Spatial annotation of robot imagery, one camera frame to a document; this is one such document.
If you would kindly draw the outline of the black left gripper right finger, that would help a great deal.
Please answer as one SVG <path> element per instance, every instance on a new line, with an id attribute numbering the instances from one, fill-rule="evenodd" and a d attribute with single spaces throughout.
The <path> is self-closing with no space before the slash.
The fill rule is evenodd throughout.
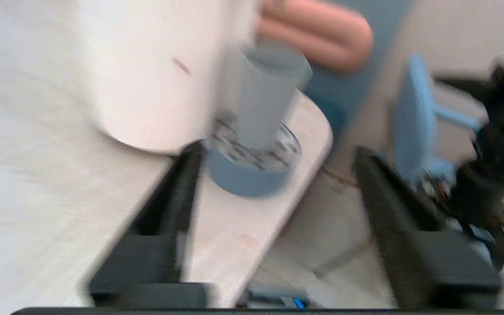
<path id="1" fill-rule="evenodd" d="M 496 309 L 502 279 L 371 149 L 354 169 L 384 271 L 400 309 Z"/>

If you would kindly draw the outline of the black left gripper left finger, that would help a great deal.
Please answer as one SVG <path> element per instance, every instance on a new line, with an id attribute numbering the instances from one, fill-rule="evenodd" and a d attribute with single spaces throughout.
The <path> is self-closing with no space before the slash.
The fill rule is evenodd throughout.
<path id="1" fill-rule="evenodd" d="M 174 158 L 90 280 L 96 307 L 206 307 L 205 286 L 180 281 L 203 156 L 196 141 Z"/>

